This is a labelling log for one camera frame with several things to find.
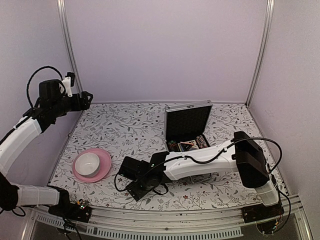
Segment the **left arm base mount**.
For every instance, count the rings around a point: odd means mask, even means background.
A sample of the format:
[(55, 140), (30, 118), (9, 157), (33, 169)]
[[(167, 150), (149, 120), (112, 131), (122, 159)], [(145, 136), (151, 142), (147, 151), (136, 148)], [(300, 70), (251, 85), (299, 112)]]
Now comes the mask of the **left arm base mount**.
[(57, 205), (50, 206), (48, 213), (66, 220), (88, 223), (92, 215), (92, 210), (93, 209), (82, 200), (77, 202), (61, 200)]

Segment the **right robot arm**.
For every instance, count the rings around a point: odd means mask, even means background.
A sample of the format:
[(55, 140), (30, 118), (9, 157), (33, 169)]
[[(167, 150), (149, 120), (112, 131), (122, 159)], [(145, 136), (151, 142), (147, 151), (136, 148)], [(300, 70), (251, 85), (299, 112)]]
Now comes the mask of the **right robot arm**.
[(219, 145), (183, 152), (156, 152), (150, 161), (126, 156), (116, 175), (131, 180), (124, 189), (139, 201), (149, 192), (155, 192), (158, 186), (166, 187), (183, 178), (237, 172), (242, 185), (254, 189), (260, 197), (260, 216), (269, 218), (278, 210), (280, 194), (273, 169), (268, 166), (257, 140), (237, 131), (233, 139)]

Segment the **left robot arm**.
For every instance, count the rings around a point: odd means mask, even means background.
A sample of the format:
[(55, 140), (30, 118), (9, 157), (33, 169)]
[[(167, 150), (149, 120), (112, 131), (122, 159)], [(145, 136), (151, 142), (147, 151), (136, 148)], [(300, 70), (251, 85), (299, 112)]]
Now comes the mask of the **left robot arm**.
[(73, 80), (51, 79), (39, 83), (39, 97), (19, 122), (0, 141), (0, 208), (13, 211), (19, 207), (48, 206), (48, 212), (62, 218), (78, 216), (84, 212), (79, 203), (70, 201), (69, 193), (59, 187), (31, 186), (11, 183), (6, 176), (24, 149), (43, 134), (57, 118), (69, 112), (82, 112), (90, 108), (93, 94), (83, 91), (72, 93)]

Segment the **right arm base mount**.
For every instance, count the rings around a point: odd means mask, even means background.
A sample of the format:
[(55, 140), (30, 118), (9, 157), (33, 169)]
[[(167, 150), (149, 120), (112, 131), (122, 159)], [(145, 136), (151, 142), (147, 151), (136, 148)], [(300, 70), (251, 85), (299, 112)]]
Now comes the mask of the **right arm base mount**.
[(261, 221), (284, 214), (284, 208), (281, 203), (271, 206), (265, 206), (262, 203), (241, 208), (241, 214), (245, 223)]

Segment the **aluminium poker case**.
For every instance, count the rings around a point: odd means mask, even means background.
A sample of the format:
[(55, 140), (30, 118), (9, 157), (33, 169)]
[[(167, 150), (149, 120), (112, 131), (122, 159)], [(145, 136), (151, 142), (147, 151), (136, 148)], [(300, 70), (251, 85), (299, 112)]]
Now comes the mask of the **aluminium poker case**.
[(197, 148), (195, 150), (198, 150), (197, 136), (203, 136), (210, 146), (205, 136), (205, 129), (212, 106), (211, 100), (166, 106), (164, 138), (167, 150), (169, 151), (169, 141), (176, 141), (177, 144), (180, 142), (192, 143)]

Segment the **blue peach chip stack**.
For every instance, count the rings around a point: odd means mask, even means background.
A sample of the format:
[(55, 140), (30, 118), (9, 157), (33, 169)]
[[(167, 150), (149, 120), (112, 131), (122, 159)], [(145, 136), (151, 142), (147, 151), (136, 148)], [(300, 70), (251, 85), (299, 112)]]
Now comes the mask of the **blue peach chip stack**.
[(203, 148), (208, 148), (209, 147), (208, 143), (206, 142), (206, 139), (202, 135), (197, 136), (195, 141), (196, 141), (199, 149), (203, 149)]

